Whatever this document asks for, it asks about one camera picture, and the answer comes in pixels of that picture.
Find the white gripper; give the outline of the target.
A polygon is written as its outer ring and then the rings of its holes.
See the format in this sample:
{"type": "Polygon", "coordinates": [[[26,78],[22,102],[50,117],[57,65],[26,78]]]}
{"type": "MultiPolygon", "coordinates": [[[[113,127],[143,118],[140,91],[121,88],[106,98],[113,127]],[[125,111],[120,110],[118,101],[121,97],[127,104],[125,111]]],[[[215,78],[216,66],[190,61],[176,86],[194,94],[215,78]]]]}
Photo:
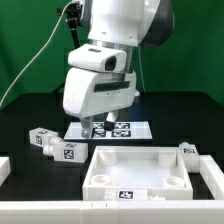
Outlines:
{"type": "Polygon", "coordinates": [[[75,67],[67,74],[63,108],[67,114],[81,119],[83,138],[92,138],[93,118],[90,116],[109,112],[104,129],[112,131],[119,114],[114,110],[130,107],[134,101],[136,73],[125,75],[124,87],[119,87],[112,77],[112,73],[99,73],[75,67]]]}

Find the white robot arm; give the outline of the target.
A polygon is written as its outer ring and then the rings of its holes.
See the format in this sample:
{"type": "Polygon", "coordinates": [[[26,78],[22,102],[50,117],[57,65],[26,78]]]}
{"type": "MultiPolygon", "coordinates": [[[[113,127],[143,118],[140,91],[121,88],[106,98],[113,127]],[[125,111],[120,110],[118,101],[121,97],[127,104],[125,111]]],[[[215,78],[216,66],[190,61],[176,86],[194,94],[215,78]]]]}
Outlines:
{"type": "Polygon", "coordinates": [[[64,87],[64,111],[92,136],[92,118],[105,113],[111,129],[118,111],[132,105],[136,73],[134,49],[163,44],[174,27],[171,0],[81,0],[81,25],[89,42],[71,51],[64,87]]]}

